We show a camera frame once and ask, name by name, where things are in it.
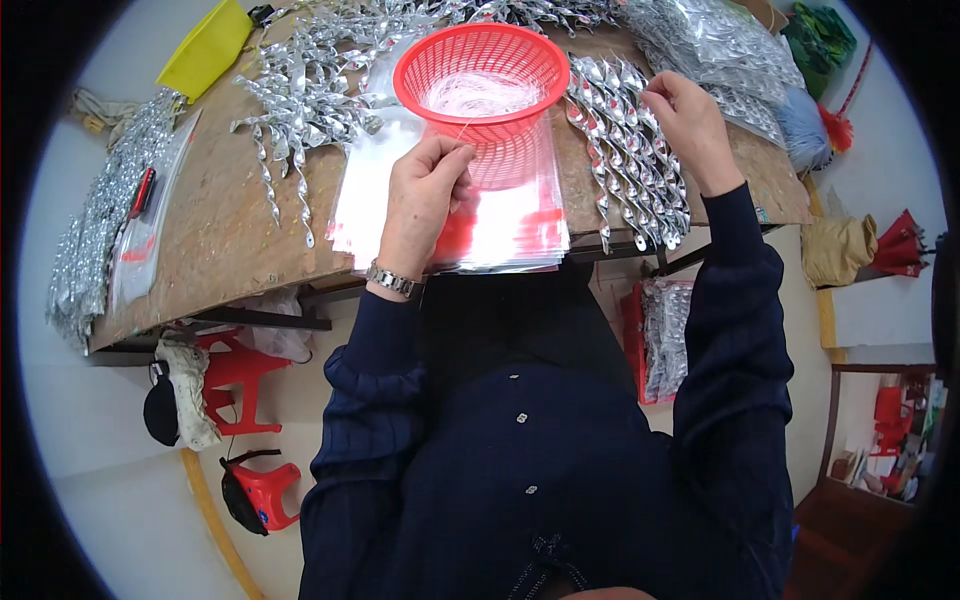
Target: wristwatch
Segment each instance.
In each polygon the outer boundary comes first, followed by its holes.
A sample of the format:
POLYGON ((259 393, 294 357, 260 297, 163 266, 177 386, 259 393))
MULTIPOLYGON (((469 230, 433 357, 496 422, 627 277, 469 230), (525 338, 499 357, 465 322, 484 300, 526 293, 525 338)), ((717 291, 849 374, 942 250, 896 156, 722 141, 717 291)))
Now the wristwatch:
POLYGON ((401 277, 376 266, 376 259, 370 263, 370 268, 367 270, 367 281, 382 285, 388 290, 399 292, 405 298, 410 298, 423 288, 422 281, 414 281, 413 279, 401 277))

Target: green fabric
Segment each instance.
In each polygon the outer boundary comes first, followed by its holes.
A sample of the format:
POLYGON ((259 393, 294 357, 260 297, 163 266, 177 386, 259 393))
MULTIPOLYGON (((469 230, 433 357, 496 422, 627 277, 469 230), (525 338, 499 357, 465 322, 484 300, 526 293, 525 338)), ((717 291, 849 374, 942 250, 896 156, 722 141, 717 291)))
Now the green fabric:
POLYGON ((793 60, 804 74, 806 90, 820 100, 833 74, 853 55, 856 38, 830 7, 810 8, 802 2, 782 33, 790 42, 793 60))

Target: woman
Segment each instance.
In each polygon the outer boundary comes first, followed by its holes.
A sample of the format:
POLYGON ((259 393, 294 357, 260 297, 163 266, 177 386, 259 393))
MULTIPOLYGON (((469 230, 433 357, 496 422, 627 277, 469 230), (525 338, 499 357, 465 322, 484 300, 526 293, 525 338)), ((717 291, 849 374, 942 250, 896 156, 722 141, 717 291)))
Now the woman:
POLYGON ((712 238, 674 437, 637 407, 589 270, 436 277, 410 301, 473 157, 423 140, 394 166, 377 269, 325 365, 301 598, 782 595, 782 263, 709 96, 665 72, 642 99, 696 179, 712 238))

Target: yellow plastic basin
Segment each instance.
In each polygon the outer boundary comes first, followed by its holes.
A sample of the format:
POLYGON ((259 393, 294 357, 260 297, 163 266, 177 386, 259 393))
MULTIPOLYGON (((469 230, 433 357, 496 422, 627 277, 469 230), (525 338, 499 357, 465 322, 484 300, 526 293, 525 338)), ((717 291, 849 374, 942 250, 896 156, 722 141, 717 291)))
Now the yellow plastic basin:
POLYGON ((233 64, 252 27, 237 0, 223 0, 183 39, 156 82, 193 104, 233 64))

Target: worn tabletop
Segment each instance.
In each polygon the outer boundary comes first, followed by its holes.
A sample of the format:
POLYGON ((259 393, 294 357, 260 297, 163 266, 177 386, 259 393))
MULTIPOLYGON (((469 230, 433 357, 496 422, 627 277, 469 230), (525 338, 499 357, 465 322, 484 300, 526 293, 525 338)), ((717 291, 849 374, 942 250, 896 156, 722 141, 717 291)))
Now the worn tabletop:
MULTIPOLYGON (((289 24, 281 21, 271 28, 269 39, 284 39, 289 35, 288 28, 289 24)), ((259 36, 258 30, 253 35, 259 36)), ((554 30, 550 38, 578 56, 603 58, 616 54, 651 74, 625 31, 606 27, 593 36, 582 34, 570 39, 565 32, 554 30)), ((270 164, 281 215, 277 229, 267 208, 266 189, 249 132, 229 132, 230 121, 263 112, 248 92, 231 83, 249 60, 249 53, 242 53, 188 111, 201 108, 203 113, 169 199, 154 286, 149 294, 126 307, 108 308, 94 324, 91 351, 154 325, 278 287, 309 282, 328 288, 351 279, 350 257, 333 252, 331 242, 324 239, 344 167, 341 150, 323 146, 306 154, 303 173, 317 240, 315 247, 308 249, 298 220, 297 178, 281 179, 278 164, 270 164)), ((554 117, 551 123, 567 222, 574 235, 595 232, 600 217, 593 199, 599 187, 590 173, 586 139, 566 122, 563 111, 560 102, 550 109, 550 116, 554 117)), ((786 152, 734 125, 728 125, 728 134, 734 159, 750 184, 755 203, 763 209, 759 212, 765 214, 758 218, 772 224, 808 223, 806 191, 794 175, 786 152)), ((690 177, 685 180, 692 225, 706 225, 707 214, 696 183, 690 177)), ((608 218, 612 228, 626 227, 615 203, 608 218)))

